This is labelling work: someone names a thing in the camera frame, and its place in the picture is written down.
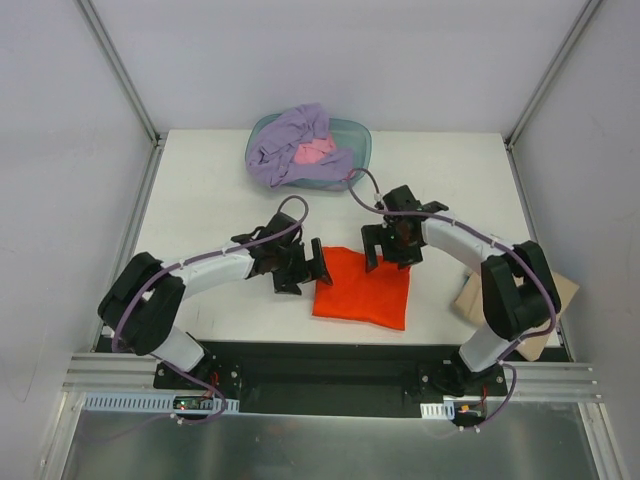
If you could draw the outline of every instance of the white table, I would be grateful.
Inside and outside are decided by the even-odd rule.
[[[244,168],[246,130],[172,130],[153,186],[137,251],[157,258],[218,249],[232,235],[264,225],[291,193],[309,202],[304,238],[362,251],[360,227],[380,217],[356,205],[348,192],[285,187],[269,191]],[[512,241],[529,238],[502,138],[497,134],[372,132],[370,169],[383,193],[408,184],[423,203],[438,200],[461,219]],[[363,178],[356,191],[373,202]],[[287,213],[302,208],[292,202]],[[183,303],[176,325],[203,340],[460,344],[474,329],[452,309],[465,267],[423,248],[411,269],[406,331],[311,316],[314,285],[301,297],[275,295],[270,275],[203,292]],[[552,336],[550,345],[557,345]]]

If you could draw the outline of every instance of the purple cloth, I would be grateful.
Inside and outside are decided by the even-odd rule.
[[[275,188],[301,178],[344,180],[353,168],[353,150],[338,148],[317,163],[299,165],[293,158],[300,143],[329,135],[329,114],[319,103],[292,108],[264,127],[249,147],[247,171]]]

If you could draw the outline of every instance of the red cloth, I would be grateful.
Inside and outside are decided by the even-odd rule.
[[[365,257],[344,247],[323,248],[333,286],[316,282],[313,315],[370,322],[405,329],[409,269],[378,257],[378,268],[365,272]]]

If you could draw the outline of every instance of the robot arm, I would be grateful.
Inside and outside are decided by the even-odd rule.
[[[487,323],[458,349],[450,364],[429,375],[430,383],[444,393],[463,395],[467,382],[491,374],[515,340],[549,318],[542,294],[504,249],[515,253],[527,264],[549,294],[556,313],[560,310],[560,297],[537,243],[527,241],[514,245],[500,241],[502,248],[497,248],[479,238],[492,238],[491,235],[471,229],[478,234],[474,235],[457,226],[454,215],[445,205],[439,202],[421,205],[406,185],[382,197],[382,204],[377,207],[388,213],[382,225],[362,227],[367,271],[377,265],[377,245],[381,247],[383,258],[397,263],[398,268],[421,262],[421,247],[430,245],[464,263],[481,277]],[[409,212],[425,212],[432,216],[414,216]]]
[[[121,333],[126,346],[137,355],[153,354],[208,383],[211,355],[173,326],[180,303],[218,285],[265,273],[272,274],[275,293],[300,295],[298,284],[312,280],[331,284],[320,240],[311,240],[313,259],[306,260],[301,227],[284,233],[295,224],[278,212],[266,227],[232,237],[219,252],[179,260],[180,268],[160,277],[134,307]],[[134,256],[100,303],[100,318],[116,330],[144,284],[175,263],[162,262],[147,252]]]

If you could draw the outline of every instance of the translucent blue bin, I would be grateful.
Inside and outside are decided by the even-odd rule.
[[[256,135],[264,127],[273,122],[280,116],[279,113],[274,115],[267,115],[260,119],[256,126],[253,127],[249,142],[247,143],[247,150],[244,155],[245,162],[249,156],[249,148],[253,144]],[[351,120],[341,120],[339,118],[332,118],[329,120],[329,131],[333,135],[333,140],[339,148],[351,148],[353,150],[353,167],[354,168],[368,168],[369,159],[371,157],[371,133],[364,127],[364,125],[358,122],[352,122]],[[352,182],[356,182],[362,178],[364,174],[358,172],[353,176]],[[307,180],[304,178],[287,183],[286,185],[299,188],[311,188],[314,190],[332,190],[343,191],[347,189],[346,182],[334,182],[326,180]]]

